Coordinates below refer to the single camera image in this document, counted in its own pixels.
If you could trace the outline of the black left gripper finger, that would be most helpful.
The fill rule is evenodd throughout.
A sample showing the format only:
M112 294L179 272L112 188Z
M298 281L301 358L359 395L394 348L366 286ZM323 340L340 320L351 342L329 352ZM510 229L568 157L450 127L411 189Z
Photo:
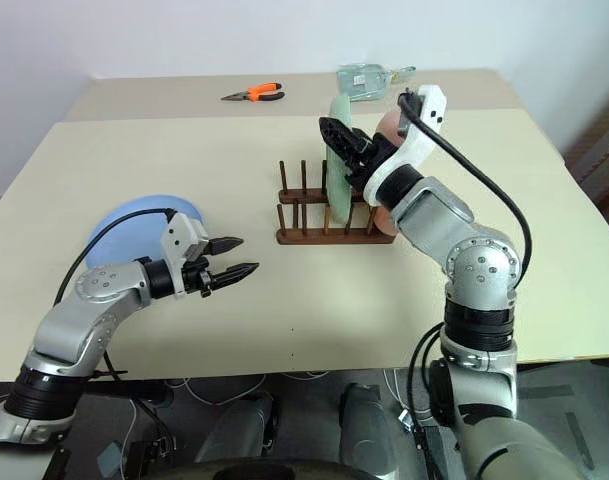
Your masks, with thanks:
M208 242L208 254L220 255L242 245L244 240L238 237L225 236L210 239Z
M213 288L222 289L240 282L260 266L257 262L245 262L228 267L213 276Z

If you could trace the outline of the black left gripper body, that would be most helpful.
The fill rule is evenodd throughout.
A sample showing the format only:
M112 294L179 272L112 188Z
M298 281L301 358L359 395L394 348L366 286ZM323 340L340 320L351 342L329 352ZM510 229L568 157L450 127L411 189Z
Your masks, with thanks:
M211 295L212 275L208 271L207 256L215 255L217 239L210 240L202 252L182 267L182 280L186 294L199 293L202 298Z

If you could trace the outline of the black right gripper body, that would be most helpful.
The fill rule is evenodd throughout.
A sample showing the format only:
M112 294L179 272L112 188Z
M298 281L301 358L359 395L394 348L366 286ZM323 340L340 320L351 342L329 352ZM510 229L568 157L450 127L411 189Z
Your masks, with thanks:
M354 176L371 176L398 150L382 133L375 133L373 137L362 130L354 130L354 133L359 138L353 162Z

